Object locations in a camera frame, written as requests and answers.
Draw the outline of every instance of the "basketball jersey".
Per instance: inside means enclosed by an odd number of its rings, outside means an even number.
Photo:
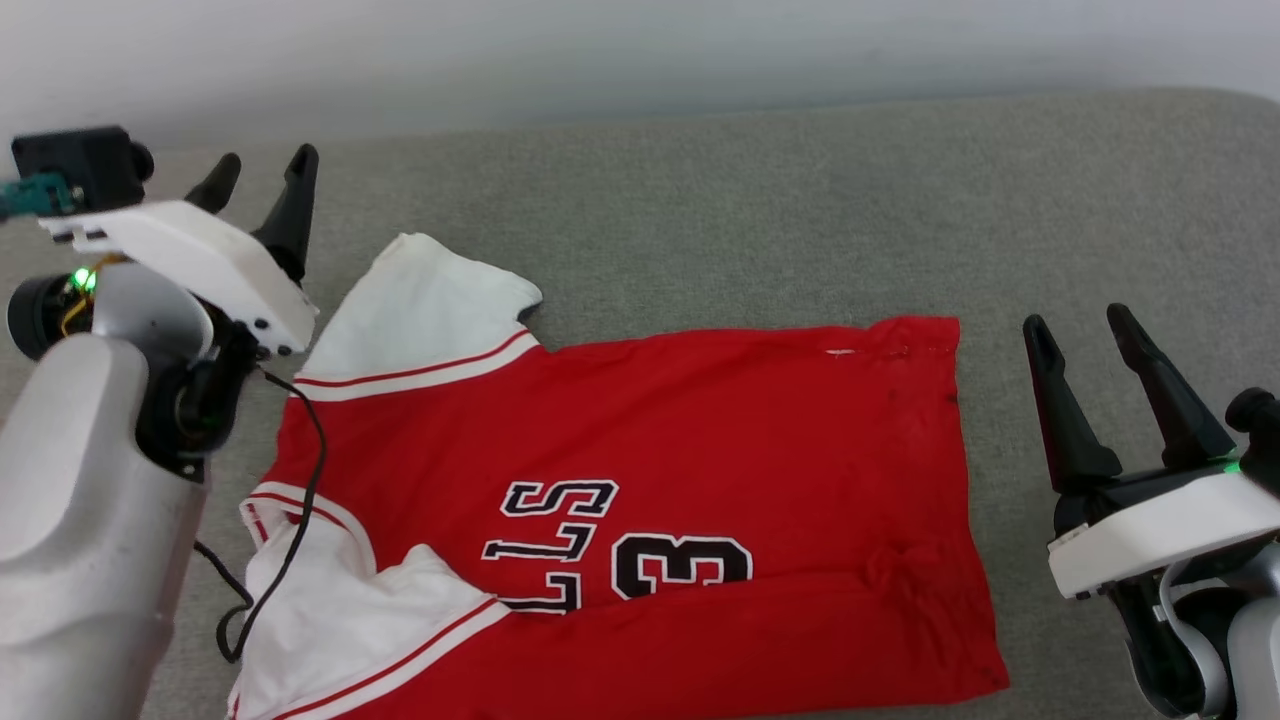
[[[968,528],[959,325],[548,350],[527,281],[401,236],[294,383],[328,459],[229,714],[707,720],[1007,685]],[[242,503],[259,596],[319,452]]]

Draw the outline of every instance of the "white stripe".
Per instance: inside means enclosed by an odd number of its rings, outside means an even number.
[[[413,375],[403,375],[399,378],[387,378],[383,380],[369,380],[349,386],[339,387],[325,387],[316,386],[308,382],[308,378],[297,377],[293,379],[296,384],[306,393],[308,398],[314,402],[339,402],[343,400],[355,400],[357,397],[369,397],[372,395],[385,395],[388,392],[402,392],[406,389],[419,389],[424,387],[440,386],[445,383],[452,383],[457,380],[465,380],[467,378],[474,378],[476,375],[483,375],[485,373],[492,373],[503,365],[515,361],[517,357],[527,352],[529,350],[538,347],[539,342],[532,334],[525,333],[511,342],[507,347],[502,348],[500,352],[495,352],[489,357],[481,360],[474,360],[470,363],[461,363],[449,368],[442,368],[439,370],[428,370],[425,373],[417,373]]]
[[[241,502],[241,518],[243,519],[244,525],[248,528],[250,534],[255,537],[257,537],[257,532],[252,525],[252,518],[250,516],[251,511],[257,511],[259,519],[262,520],[262,527],[266,528],[268,532],[271,532],[271,528],[268,525],[266,519],[262,518],[260,507],[262,507],[264,505],[270,505],[278,509],[285,507],[284,503],[282,503],[279,500],[275,498],[252,497],[252,495],[262,492],[284,496],[292,500],[297,505],[287,507],[293,511],[301,511],[302,497],[306,495],[306,491],[297,486],[275,483],[275,482],[260,483],[256,488],[253,488],[253,492],[250,493],[251,497],[246,498],[244,502]],[[351,533],[351,537],[356,539],[356,547],[360,548],[360,559],[365,564],[365,570],[370,575],[376,573],[378,561],[374,556],[374,544],[369,542],[369,533],[365,532],[365,527],[360,524],[360,520],[357,520],[356,516],[352,515],[346,507],[338,505],[337,502],[329,498],[320,496],[320,493],[316,493],[314,506],[317,510],[324,510],[325,512],[338,519],[342,527],[346,528],[347,532]]]
[[[492,606],[486,607],[484,611],[477,612],[475,618],[471,618],[466,623],[462,623],[457,628],[449,630],[447,635],[436,638],[436,641],[431,643],[429,648],[426,648],[420,655],[413,657],[413,660],[397,667],[396,671],[388,673],[387,675],[379,678],[378,680],[369,683],[367,685],[360,688],[356,692],[347,693],[334,700],[333,702],[321,705],[320,707],[308,710],[306,712],[301,712],[298,715],[289,715],[289,720],[326,720],[329,717],[335,717],[338,715],[342,715],[343,712],[351,712],[352,710],[360,707],[361,705],[365,705],[366,702],[383,697],[384,694],[394,691],[396,688],[416,678],[420,673],[426,670],[433,662],[444,657],[447,652],[462,644],[471,635],[479,633],[480,630],[506,618],[508,612],[511,612],[511,610],[506,605],[495,602]],[[384,669],[396,665],[396,662],[388,662],[384,666]],[[378,675],[378,673],[381,671],[383,669],[379,669],[374,673],[369,673],[367,675],[365,675],[365,678],[375,676]],[[357,679],[355,683],[352,683],[352,685],[358,683],[360,680]],[[325,696],[332,696],[332,694],[335,693],[325,693]],[[312,702],[316,702],[316,698],[294,702],[289,705],[289,707],[273,712],[271,716],[275,717],[279,715],[284,715],[292,707],[306,707]]]

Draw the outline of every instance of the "robotic arm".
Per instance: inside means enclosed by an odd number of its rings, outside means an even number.
[[[241,388],[305,351],[317,155],[303,145],[253,233],[215,217],[227,155],[184,200],[143,202],[146,150],[119,128],[13,143],[0,217],[36,214],[92,268],[32,278],[9,331],[35,373],[0,434],[0,715],[136,717]]]
[[[1165,716],[1280,717],[1280,402],[1257,388],[1231,402],[1228,424],[1249,433],[1235,460],[1230,436],[1129,309],[1111,305],[1107,320],[1160,424],[1164,468],[1121,474],[1066,384],[1048,325],[1028,318],[1059,493],[1053,580],[1064,597],[1116,606],[1138,685]]]

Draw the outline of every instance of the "gray fabric surface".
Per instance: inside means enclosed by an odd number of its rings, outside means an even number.
[[[238,150],[246,169],[225,214],[256,227],[292,147]],[[1111,342],[1107,302],[1128,302],[1219,411],[1244,387],[1280,387],[1275,105],[1202,91],[919,102],[321,145],[320,154],[306,287],[329,311],[396,233],[421,231],[539,284],[547,301],[531,327],[552,347],[698,327],[959,315],[973,533],[1012,688],[955,707],[855,715],[1152,716],[1111,607],[1055,592],[1044,551],[1053,495],[1020,323],[1033,311],[1048,319],[1085,413],[1130,469],[1157,464],[1162,445]],[[151,196],[180,195],[216,156],[160,155]],[[6,295],[28,274],[76,263],[28,223],[10,223],[0,243]],[[0,342],[0,368],[8,407],[28,364]],[[200,534],[233,568],[251,550],[234,506],[273,457],[282,402],[252,383],[215,462]],[[236,671],[212,630],[233,601],[192,562],[147,717],[220,716]]]

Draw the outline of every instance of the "black knob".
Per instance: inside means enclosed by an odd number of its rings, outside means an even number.
[[[1226,406],[1226,424],[1242,433],[1253,432],[1258,414],[1275,401],[1275,396],[1270,392],[1260,387],[1251,387],[1236,395],[1235,400]]]

